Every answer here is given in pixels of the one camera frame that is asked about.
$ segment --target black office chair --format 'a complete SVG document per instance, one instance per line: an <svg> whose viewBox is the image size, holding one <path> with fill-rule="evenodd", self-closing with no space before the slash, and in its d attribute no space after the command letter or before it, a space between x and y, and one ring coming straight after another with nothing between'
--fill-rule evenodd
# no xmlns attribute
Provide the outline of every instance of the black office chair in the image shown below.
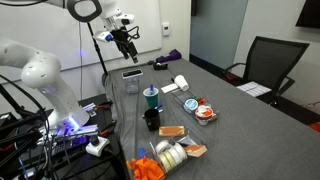
<svg viewBox="0 0 320 180"><path fill-rule="evenodd" d="M257 36L249 50L247 62L236 63L223 71L224 77L229 80L234 77L229 70L238 65L246 65L242 82L254 81L271 89L268 98L263 101L276 105L277 97L284 93L294 80L287 77L289 72L300 60L310 44L292 41L283 41ZM280 88L283 80L288 81Z"/></svg>

